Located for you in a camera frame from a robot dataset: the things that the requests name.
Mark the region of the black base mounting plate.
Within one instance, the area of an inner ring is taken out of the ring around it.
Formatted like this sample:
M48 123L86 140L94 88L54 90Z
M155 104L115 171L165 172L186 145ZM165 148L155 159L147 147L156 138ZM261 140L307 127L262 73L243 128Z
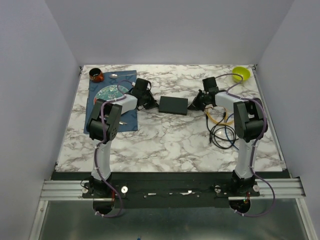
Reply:
M88 172L55 172L50 180L80 181L82 197L97 208L245 208L255 199L275 198L267 179L289 179L287 171L263 172L264 180L234 188L231 172L113 172L109 184Z

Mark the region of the aluminium rail frame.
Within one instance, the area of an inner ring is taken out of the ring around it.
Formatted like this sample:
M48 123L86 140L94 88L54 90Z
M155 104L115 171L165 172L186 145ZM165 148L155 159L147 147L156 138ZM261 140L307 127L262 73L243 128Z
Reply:
M305 201L306 193L299 178L269 178L266 180L272 186L275 197L294 199L303 227L309 240L317 240L318 236L313 225ZM29 236L30 240L39 240L45 213L50 201L91 201L82 197L83 188L79 180L46 180L42 185L37 210Z

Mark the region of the green bowl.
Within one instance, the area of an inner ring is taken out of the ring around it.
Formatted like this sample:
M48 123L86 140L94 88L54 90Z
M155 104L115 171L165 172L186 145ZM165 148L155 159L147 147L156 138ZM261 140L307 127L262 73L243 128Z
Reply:
M245 82L251 77L251 72L244 66L236 66L232 69L232 77L235 83Z

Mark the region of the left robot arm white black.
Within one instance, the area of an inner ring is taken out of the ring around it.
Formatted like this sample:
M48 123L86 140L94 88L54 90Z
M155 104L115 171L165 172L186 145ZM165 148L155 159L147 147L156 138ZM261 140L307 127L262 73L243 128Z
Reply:
M110 151L112 141L118 133L121 116L138 107L152 109L159 106L151 93L150 81L137 78L131 86L130 90L123 91L123 86L118 83L115 89L119 92L119 97L113 96L107 100L98 98L86 125L89 137L97 142L91 176L97 180L93 191L101 198L107 197L111 191Z

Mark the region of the teal red patterned plate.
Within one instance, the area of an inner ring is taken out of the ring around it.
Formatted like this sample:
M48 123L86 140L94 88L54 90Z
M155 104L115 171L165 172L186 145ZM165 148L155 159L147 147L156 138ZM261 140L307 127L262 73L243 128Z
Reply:
M129 90L122 85L109 85L103 87L101 90L97 92L93 99L93 103L95 104L98 99L102 99L105 101L111 101L114 99L119 99L124 96L124 93L127 93Z

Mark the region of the black network switch box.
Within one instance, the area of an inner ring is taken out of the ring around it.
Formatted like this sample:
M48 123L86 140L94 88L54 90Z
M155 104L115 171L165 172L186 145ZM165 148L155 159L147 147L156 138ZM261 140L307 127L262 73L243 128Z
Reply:
M186 116L188 112L188 99L181 97L161 96L158 112Z

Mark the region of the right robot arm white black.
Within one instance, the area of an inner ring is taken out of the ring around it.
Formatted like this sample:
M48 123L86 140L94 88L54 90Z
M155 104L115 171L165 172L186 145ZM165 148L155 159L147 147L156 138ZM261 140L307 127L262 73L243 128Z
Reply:
M235 134L239 138L237 164L232 172L230 191L241 196L255 184L254 163L256 147L268 128L266 114L257 98L234 95L220 90L215 77L202 80L204 90L199 90L188 109L204 111L208 105L223 107L233 113Z

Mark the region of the red black cup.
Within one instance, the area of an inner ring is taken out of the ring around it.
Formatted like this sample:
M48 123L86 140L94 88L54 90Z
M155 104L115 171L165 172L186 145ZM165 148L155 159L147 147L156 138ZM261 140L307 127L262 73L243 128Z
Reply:
M89 71L89 79L94 83L100 83L104 81L104 74L101 69L95 67Z

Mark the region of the metal spoon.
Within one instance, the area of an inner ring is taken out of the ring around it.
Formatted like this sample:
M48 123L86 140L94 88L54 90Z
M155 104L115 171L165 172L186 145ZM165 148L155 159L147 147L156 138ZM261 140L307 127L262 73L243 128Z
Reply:
M116 73L112 73L110 74L108 77L110 79L118 79L118 78L121 78L121 77L128 77L128 76L135 76L136 74L133 73L133 74L123 74L123 75L119 75L119 74L116 74Z

